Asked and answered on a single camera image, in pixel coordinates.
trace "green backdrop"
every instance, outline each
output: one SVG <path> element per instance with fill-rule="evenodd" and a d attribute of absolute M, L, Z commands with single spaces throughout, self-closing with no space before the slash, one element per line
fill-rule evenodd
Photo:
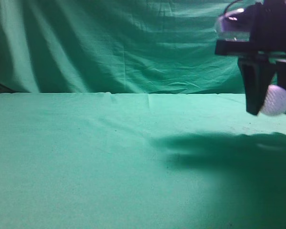
<path fill-rule="evenodd" d="M 0 229 L 286 229 L 286 116 L 243 94 L 0 94 Z"/>
<path fill-rule="evenodd" d="M 0 92 L 242 93 L 230 0 L 0 0 Z"/>

